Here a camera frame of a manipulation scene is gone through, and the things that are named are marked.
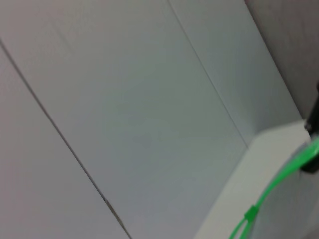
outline black object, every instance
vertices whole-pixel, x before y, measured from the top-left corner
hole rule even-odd
[[[319,92],[319,82],[317,83],[317,91]],[[319,133],[319,96],[310,112],[310,115],[305,123],[305,130],[308,132],[309,136],[315,136]],[[314,174],[319,170],[319,156],[316,156],[301,167],[301,170],[306,173]]]

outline green cable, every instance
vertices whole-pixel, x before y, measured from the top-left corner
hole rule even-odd
[[[259,200],[257,201],[255,206],[252,206],[246,213],[244,219],[240,221],[237,227],[234,229],[232,234],[230,235],[229,239],[234,239],[237,235],[239,229],[242,225],[247,221],[245,229],[240,236],[240,239],[247,239],[248,234],[253,226],[255,217],[258,214],[258,211],[262,204],[264,203],[267,196],[270,192],[280,184],[285,178],[290,176],[292,173],[299,170],[302,166],[306,163],[311,161],[316,155],[319,153],[319,139],[312,141],[303,151],[298,153],[292,160],[289,162],[283,170],[278,174],[278,176],[272,181],[272,183],[266,188],[264,193],[261,195]]]

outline wall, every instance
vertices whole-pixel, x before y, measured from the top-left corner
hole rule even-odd
[[[318,95],[319,2],[315,0],[247,0],[256,24],[301,115]]]
[[[193,238],[252,137],[300,118],[244,3],[195,6],[0,3],[4,44],[133,238]]]

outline white surface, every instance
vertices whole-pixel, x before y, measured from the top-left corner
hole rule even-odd
[[[247,144],[301,119],[243,0],[170,1]]]
[[[307,139],[297,122],[261,133],[249,146],[195,239],[226,239],[291,154]]]
[[[5,0],[0,35],[135,239],[192,239],[245,145],[166,1]]]
[[[0,238],[128,238],[2,51],[0,122]]]

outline white ceiling panel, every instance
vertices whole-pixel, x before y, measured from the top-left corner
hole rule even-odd
[[[247,144],[301,119],[243,0],[170,1]]]
[[[128,239],[0,50],[0,238]]]
[[[245,144],[171,8],[8,0],[0,36],[134,239],[191,239]]]

